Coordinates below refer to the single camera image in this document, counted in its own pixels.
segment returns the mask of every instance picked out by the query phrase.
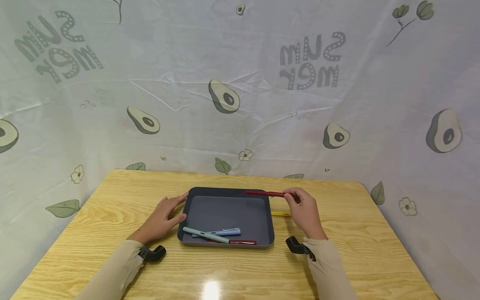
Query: wooden table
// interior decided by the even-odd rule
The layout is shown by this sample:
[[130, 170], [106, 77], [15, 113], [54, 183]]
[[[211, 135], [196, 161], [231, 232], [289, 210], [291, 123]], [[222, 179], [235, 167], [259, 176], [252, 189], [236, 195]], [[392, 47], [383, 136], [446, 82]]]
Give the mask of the wooden table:
[[[437, 299], [357, 182], [133, 170], [115, 170], [105, 178], [12, 299], [72, 299], [163, 196], [195, 186], [302, 187], [317, 199], [322, 224], [359, 299]], [[272, 210], [288, 210], [285, 200], [270, 201]], [[303, 233], [290, 217], [273, 218], [276, 239], [266, 250], [186, 247], [175, 227], [161, 241], [165, 259], [146, 264], [125, 300], [317, 298], [305, 256], [292, 254], [285, 244], [292, 235], [301, 241]]]

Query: white fabric backdrop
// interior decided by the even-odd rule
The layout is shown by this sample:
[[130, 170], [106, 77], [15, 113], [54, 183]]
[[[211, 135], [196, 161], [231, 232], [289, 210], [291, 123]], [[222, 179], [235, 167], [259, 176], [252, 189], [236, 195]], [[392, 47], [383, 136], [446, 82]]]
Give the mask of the white fabric backdrop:
[[119, 24], [113, 0], [0, 1], [0, 299], [136, 163], [359, 181], [440, 298], [478, 299], [480, 2], [429, 3], [124, 0]]

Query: beige sleeve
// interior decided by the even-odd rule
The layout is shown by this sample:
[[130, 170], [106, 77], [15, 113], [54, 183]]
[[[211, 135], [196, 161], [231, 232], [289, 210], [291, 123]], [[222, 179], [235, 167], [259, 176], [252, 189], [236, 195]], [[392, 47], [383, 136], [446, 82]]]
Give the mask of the beige sleeve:
[[124, 240], [74, 300], [120, 300], [144, 260], [138, 256], [143, 245]]
[[305, 239], [303, 243], [315, 255], [316, 262], [308, 260], [313, 279], [317, 284], [320, 300], [357, 299], [337, 247], [331, 240]]

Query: light blue pen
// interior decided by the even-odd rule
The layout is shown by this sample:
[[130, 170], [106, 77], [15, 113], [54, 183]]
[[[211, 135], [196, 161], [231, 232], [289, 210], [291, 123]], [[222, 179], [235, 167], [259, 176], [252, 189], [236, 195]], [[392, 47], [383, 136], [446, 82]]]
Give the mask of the light blue pen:
[[[240, 235], [241, 232], [240, 232], [240, 228], [232, 228], [232, 229], [222, 229], [222, 230], [218, 230], [218, 231], [208, 231], [206, 233], [210, 233], [210, 234], [215, 234], [215, 235], [218, 235], [219, 237], [229, 237], [229, 236], [232, 236], [232, 235]], [[199, 238], [200, 236], [196, 235], [196, 234], [192, 234], [192, 238]]]
[[223, 237], [220, 237], [220, 236], [215, 235], [215, 234], [195, 230], [195, 229], [192, 229], [192, 228], [189, 228], [189, 227], [183, 227], [182, 230], [185, 231], [185, 232], [191, 233], [191, 234], [196, 234], [198, 236], [201, 236], [201, 237], [209, 239], [209, 240], [217, 241], [219, 243], [228, 244], [228, 242], [230, 242], [230, 240], [227, 239], [227, 238], [223, 238]]

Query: gray tray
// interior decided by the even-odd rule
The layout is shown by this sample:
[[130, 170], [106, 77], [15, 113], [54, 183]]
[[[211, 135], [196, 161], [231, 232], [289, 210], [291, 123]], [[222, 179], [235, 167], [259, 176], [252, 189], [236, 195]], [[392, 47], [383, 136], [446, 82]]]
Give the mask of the gray tray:
[[[187, 246], [264, 249], [273, 244], [275, 234], [268, 196], [249, 195], [242, 189], [195, 187], [189, 191], [180, 223], [178, 239]], [[255, 240], [256, 245], [207, 243], [183, 232], [184, 226], [200, 231], [240, 228], [241, 235], [231, 240]]]

